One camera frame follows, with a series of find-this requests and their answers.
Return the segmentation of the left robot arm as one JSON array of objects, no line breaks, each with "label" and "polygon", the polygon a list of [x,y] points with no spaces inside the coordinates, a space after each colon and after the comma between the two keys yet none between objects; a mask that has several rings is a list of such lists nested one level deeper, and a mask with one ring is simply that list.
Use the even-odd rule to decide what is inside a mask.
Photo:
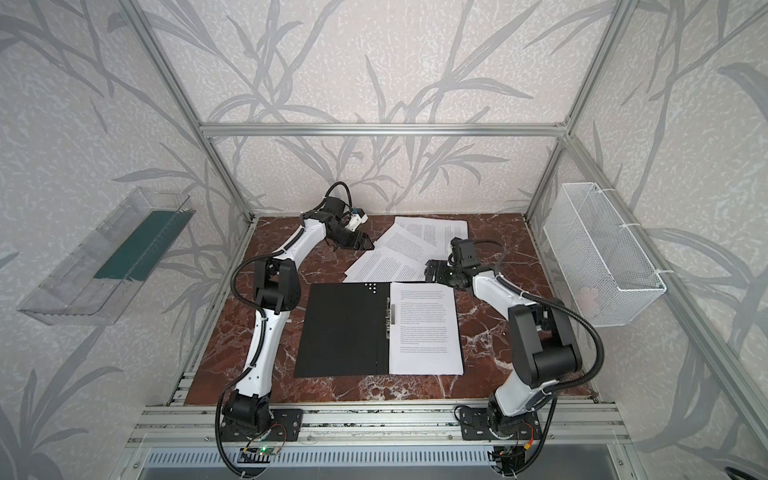
[{"label": "left robot arm", "polygon": [[273,424],[272,370],[282,331],[301,300],[299,267],[315,246],[329,240],[342,249],[374,248],[361,230],[368,216],[349,200],[327,197],[299,217],[299,226],[277,250],[243,261],[230,278],[232,295],[255,312],[242,373],[224,387],[217,413],[227,425],[261,435]]}]

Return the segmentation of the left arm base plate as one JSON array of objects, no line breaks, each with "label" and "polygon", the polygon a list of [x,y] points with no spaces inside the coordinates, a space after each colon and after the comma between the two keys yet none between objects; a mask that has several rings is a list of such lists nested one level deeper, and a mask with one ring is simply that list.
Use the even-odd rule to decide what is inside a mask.
[{"label": "left arm base plate", "polygon": [[302,426],[304,411],[299,408],[271,410],[272,424],[255,437],[258,442],[296,442]]}]

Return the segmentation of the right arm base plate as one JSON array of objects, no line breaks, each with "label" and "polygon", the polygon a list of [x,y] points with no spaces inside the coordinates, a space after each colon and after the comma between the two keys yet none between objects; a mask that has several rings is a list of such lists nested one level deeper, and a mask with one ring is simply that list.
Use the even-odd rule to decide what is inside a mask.
[{"label": "right arm base plate", "polygon": [[459,404],[452,411],[461,428],[463,440],[512,440],[532,443],[542,436],[542,424],[536,412],[503,416],[488,407]]}]

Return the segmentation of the folder white cover black inside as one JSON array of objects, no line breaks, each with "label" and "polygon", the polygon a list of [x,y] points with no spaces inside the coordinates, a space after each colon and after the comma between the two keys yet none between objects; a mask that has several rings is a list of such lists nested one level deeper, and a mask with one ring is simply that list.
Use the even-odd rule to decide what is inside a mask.
[{"label": "folder white cover black inside", "polygon": [[294,369],[297,378],[389,373],[385,309],[392,283],[315,284]]}]

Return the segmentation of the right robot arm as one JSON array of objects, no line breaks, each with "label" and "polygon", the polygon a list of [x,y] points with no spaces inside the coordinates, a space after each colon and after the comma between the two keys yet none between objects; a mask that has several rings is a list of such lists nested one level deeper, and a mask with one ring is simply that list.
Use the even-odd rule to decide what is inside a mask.
[{"label": "right robot arm", "polygon": [[499,266],[482,263],[476,245],[452,239],[446,260],[426,262],[425,280],[468,291],[507,320],[513,373],[491,395],[487,410],[490,428],[503,433],[552,402],[561,380],[581,369],[582,358],[562,303],[532,295]]}]

